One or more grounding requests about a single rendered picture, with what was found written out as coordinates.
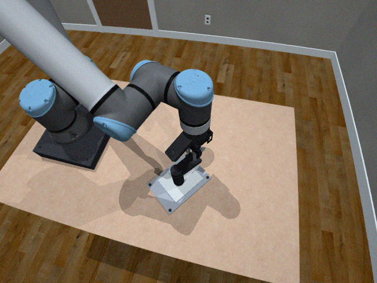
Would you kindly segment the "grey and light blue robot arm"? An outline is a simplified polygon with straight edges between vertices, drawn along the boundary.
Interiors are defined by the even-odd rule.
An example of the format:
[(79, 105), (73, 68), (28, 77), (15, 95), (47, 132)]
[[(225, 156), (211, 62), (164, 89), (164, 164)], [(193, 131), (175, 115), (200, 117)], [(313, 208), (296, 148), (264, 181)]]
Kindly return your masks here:
[(50, 0), (0, 0), (0, 35), (50, 77), (27, 84), (19, 104), (59, 144), (75, 143), (88, 130), (88, 119), (74, 109), (79, 103), (95, 116), (99, 129), (121, 142), (161, 102), (178, 109), (183, 131), (165, 151), (172, 162), (210, 126), (214, 91), (209, 75), (143, 60), (122, 90), (72, 44)]

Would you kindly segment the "black faucet with lever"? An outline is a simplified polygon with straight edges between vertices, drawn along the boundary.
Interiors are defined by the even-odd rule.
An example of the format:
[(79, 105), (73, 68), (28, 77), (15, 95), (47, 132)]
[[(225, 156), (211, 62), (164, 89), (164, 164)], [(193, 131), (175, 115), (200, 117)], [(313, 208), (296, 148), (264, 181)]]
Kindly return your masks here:
[(158, 180), (175, 202), (178, 202), (204, 179), (194, 169), (201, 161), (201, 158), (194, 161), (191, 152), (182, 161), (173, 165), (170, 171)]

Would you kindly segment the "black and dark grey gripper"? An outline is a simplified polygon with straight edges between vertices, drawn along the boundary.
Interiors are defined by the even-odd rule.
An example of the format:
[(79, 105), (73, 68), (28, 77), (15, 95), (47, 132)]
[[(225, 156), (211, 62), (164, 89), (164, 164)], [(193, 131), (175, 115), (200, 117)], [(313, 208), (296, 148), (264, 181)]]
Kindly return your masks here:
[[(201, 155), (202, 152), (205, 150), (206, 147), (201, 147), (205, 142), (207, 144), (212, 141), (213, 138), (213, 132), (210, 130), (210, 127), (208, 130), (203, 133), (197, 135), (198, 138), (194, 141), (194, 143), (186, 150), (186, 153), (189, 155), (191, 152), (193, 154), (193, 160), (196, 161)], [(210, 139), (211, 136), (211, 139)], [(192, 151), (190, 151), (190, 149)]]

